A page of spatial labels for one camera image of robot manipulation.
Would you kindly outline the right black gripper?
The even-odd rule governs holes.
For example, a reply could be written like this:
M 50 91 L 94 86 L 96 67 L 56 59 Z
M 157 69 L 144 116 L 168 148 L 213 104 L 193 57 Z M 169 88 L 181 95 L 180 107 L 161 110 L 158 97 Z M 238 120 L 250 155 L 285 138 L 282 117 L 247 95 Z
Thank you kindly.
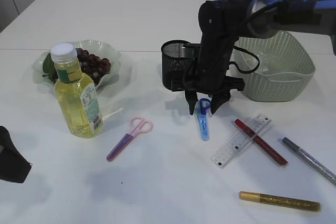
M 211 113 L 215 114 L 224 103 L 230 100 L 230 90 L 241 91 L 245 87 L 243 79 L 226 74 L 229 65 L 234 64 L 230 58 L 237 40 L 237 37 L 230 40 L 225 44 L 224 49 L 220 48 L 220 43 L 210 43 L 208 46 L 191 42 L 185 44 L 184 47 L 190 48 L 190 53 L 194 57 L 194 61 L 186 69 L 182 78 L 190 115 L 194 114 L 198 102 L 196 92 L 212 96 Z

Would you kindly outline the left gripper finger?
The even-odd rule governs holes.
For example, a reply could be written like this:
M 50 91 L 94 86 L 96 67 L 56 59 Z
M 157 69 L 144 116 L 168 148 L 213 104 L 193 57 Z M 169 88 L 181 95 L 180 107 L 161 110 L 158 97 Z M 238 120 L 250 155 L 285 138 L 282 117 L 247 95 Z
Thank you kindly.
M 31 168 L 28 162 L 12 142 L 7 128 L 1 126 L 1 180 L 22 184 Z

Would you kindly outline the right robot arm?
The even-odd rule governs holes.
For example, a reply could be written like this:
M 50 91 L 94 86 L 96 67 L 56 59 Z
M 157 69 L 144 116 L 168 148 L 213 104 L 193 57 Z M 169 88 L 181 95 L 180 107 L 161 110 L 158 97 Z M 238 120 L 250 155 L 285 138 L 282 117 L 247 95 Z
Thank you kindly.
M 267 39 L 279 31 L 327 35 L 335 41 L 335 0 L 214 0 L 198 11 L 199 44 L 185 43 L 182 54 L 191 62 L 165 86 L 184 91 L 193 112 L 197 94 L 211 97 L 211 112 L 230 99 L 232 89 L 243 90 L 241 78 L 229 77 L 231 54 L 240 37 Z

